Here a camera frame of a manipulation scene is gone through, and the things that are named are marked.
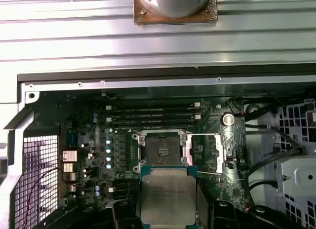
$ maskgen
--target motherboard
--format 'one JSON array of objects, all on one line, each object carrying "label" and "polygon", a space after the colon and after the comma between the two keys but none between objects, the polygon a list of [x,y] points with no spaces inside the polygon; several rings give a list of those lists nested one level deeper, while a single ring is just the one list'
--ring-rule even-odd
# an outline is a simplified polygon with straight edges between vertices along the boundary
[{"label": "motherboard", "polygon": [[99,210],[136,203],[143,165],[197,166],[214,198],[244,211],[247,170],[242,99],[81,102],[64,123],[65,197]]}]

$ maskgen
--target green circuit board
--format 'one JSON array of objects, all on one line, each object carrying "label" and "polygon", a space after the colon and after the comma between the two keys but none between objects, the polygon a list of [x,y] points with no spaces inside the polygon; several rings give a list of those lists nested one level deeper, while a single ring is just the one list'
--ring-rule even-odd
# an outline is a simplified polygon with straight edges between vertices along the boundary
[{"label": "green circuit board", "polygon": [[[140,178],[140,174],[133,170],[139,163],[139,143],[133,135],[144,130],[159,133],[159,130],[181,129],[190,133],[220,135],[227,154],[225,172],[221,176],[199,173],[198,177],[207,181],[215,198],[230,201],[240,210],[247,207],[242,188],[242,175],[247,169],[246,133],[244,118],[240,114],[242,100],[233,103],[228,98],[108,100],[80,103],[76,110],[68,120],[72,124],[68,126],[71,134],[67,139],[71,142],[68,145],[80,147],[88,144],[77,170],[78,182],[85,186],[81,197],[84,203],[103,209],[113,200],[132,198],[137,194]],[[238,114],[233,126],[221,123],[221,116],[225,113]],[[89,153],[95,156],[86,157]],[[214,136],[193,135],[190,153],[198,171],[216,171],[219,152]],[[97,171],[94,177],[83,177],[83,169],[87,167]],[[97,194],[95,186],[100,188]],[[113,187],[116,192],[109,192]]]}]

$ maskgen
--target metal mesh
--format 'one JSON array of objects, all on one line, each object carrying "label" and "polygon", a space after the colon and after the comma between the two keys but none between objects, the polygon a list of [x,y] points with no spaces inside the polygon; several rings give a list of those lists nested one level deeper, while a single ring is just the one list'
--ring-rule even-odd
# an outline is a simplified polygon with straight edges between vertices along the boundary
[{"label": "metal mesh", "polygon": [[57,167],[57,135],[24,138],[23,175],[15,188],[15,229],[31,229],[57,209]]}]

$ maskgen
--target cpu socket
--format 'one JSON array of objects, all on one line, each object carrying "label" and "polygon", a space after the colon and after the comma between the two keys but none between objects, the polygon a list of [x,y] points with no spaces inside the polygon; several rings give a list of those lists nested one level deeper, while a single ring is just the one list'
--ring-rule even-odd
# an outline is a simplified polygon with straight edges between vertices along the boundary
[{"label": "cpu socket", "polygon": [[133,134],[138,142],[138,165],[133,170],[140,173],[141,165],[192,165],[190,134],[183,129],[143,130]]}]

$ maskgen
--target chip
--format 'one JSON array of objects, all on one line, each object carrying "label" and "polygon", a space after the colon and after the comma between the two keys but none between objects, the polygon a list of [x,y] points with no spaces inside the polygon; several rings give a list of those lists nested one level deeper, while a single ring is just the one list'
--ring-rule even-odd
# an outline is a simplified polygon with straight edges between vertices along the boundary
[{"label": "chip", "polygon": [[240,189],[233,189],[233,196],[240,196]]}]

